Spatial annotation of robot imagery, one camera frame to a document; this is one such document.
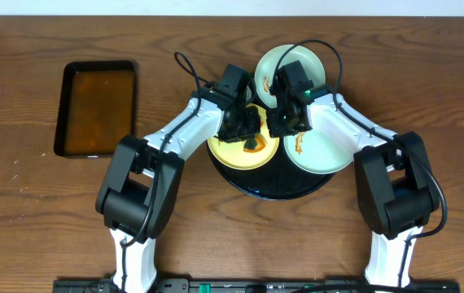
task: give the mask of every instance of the black cable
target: black cable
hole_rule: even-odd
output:
[[[442,191],[442,188],[440,187],[440,184],[436,180],[435,176],[433,176],[433,173],[431,172],[431,170],[412,151],[410,151],[407,147],[403,146],[402,144],[398,143],[397,141],[391,140],[390,138],[382,135],[381,133],[378,133],[375,128],[371,128],[371,127],[369,127],[367,125],[364,125],[359,120],[357,120],[355,117],[353,117],[349,113],[347,113],[346,110],[343,109],[342,103],[339,103],[337,101],[337,93],[339,92],[340,81],[341,81],[341,78],[342,78],[342,75],[343,75],[343,61],[340,58],[339,52],[337,52],[337,50],[332,45],[330,45],[329,43],[324,42],[322,40],[304,40],[304,41],[298,42],[294,46],[290,47],[286,52],[284,52],[284,54],[281,56],[281,58],[279,59],[277,65],[275,67],[274,77],[272,78],[272,81],[273,81],[272,86],[274,86],[274,84],[276,82],[276,72],[279,69],[279,65],[281,64],[282,59],[291,50],[293,50],[297,46],[302,46],[304,44],[312,43],[312,42],[323,44],[324,46],[327,46],[328,48],[330,48],[334,52],[335,56],[337,56],[337,60],[339,61],[339,77],[337,78],[337,82],[335,83],[335,86],[334,86],[334,89],[333,89],[333,102],[335,104],[335,108],[337,109],[337,111],[340,111],[341,113],[343,113],[353,123],[355,123],[356,125],[359,125],[362,129],[364,129],[365,131],[370,133],[370,135],[374,135],[375,137],[380,138],[380,139],[384,140],[387,143],[390,143],[397,150],[400,150],[403,155],[406,155],[409,158],[411,158],[420,167],[420,169],[429,177],[429,179],[433,183],[434,187],[436,188],[436,191],[438,192],[438,195],[439,195],[439,198],[440,198],[440,205],[442,207],[442,218],[440,219],[440,223],[438,224],[438,226],[436,226],[431,231],[427,231],[427,232],[424,232],[424,233],[421,233],[421,234],[416,234],[416,235],[410,235],[405,240],[404,254],[402,255],[401,268],[400,268],[399,273],[398,273],[398,287],[402,287],[402,276],[404,274],[405,262],[407,260],[407,255],[408,255],[408,251],[409,251],[409,246],[411,246],[411,241],[413,239],[416,239],[416,238],[424,238],[424,237],[432,236],[434,234],[439,233],[444,228],[445,223],[447,222],[447,213],[448,213],[448,211],[447,211],[447,202],[445,200],[444,192]]]
[[[177,56],[180,55],[185,62],[189,65],[190,72],[183,66],[183,64],[179,61]],[[151,220],[152,216],[152,210],[154,207],[154,202],[156,199],[156,191],[158,190],[158,180],[160,176],[160,170],[161,170],[161,165],[162,165],[162,160],[163,160],[163,155],[164,155],[164,149],[165,146],[167,145],[167,142],[170,141],[170,138],[178,131],[186,122],[188,122],[192,117],[196,116],[198,114],[199,108],[201,107],[201,84],[199,81],[203,81],[207,84],[209,82],[207,80],[204,80],[203,78],[198,77],[198,74],[196,73],[196,70],[194,69],[194,66],[192,66],[192,63],[190,60],[182,53],[182,52],[175,52],[174,53],[174,58],[176,62],[188,73],[190,73],[196,82],[196,86],[198,88],[198,103],[196,104],[196,107],[194,108],[194,111],[187,116],[182,122],[180,122],[178,125],[174,126],[174,128],[169,131],[167,134],[165,134],[164,140],[162,141],[160,145],[160,149],[158,150],[158,159],[156,163],[156,170],[154,172],[154,177],[152,179],[152,190],[151,190],[151,198],[149,199],[149,208],[147,209],[147,214],[145,215],[145,218],[143,220],[142,226],[138,230],[138,232],[134,235],[134,237],[126,242],[124,239],[120,241],[120,246],[122,249],[122,285],[121,285],[121,290],[125,292],[125,280],[127,278],[127,272],[126,272],[126,265],[125,265],[125,252],[127,247],[130,247],[131,245],[135,244],[136,241],[143,236],[145,233],[147,226],[149,225],[149,221]]]
[[[328,292],[328,291],[358,291],[358,292],[374,292],[384,291],[393,293],[427,293],[430,291],[424,291],[419,289],[411,288],[399,288],[394,286],[383,286],[383,285],[370,285],[370,284],[331,284],[331,285],[319,285],[310,286],[307,288],[295,290],[292,293],[314,293],[314,292]]]

